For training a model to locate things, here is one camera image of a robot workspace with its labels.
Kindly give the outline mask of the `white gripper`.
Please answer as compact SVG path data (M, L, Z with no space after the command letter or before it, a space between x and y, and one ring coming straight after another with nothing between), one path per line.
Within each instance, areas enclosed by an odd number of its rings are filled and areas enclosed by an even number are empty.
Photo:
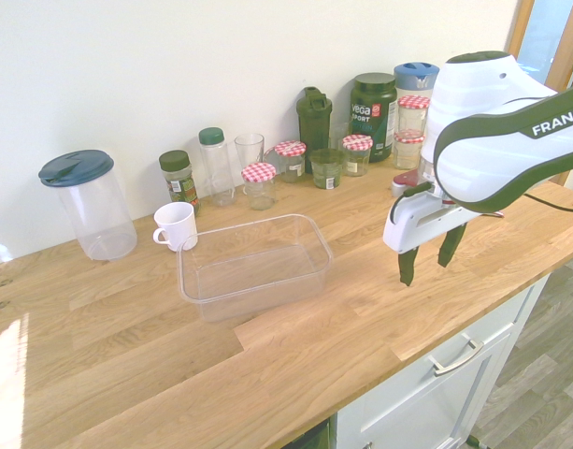
M437 262L446 267L452 260L464 233L466 223L477 218L477 212L456 204L446 205L430 192L431 185L407 189L390 209L383 241L398 255L399 280L410 286L415 274L419 246L446 233Z

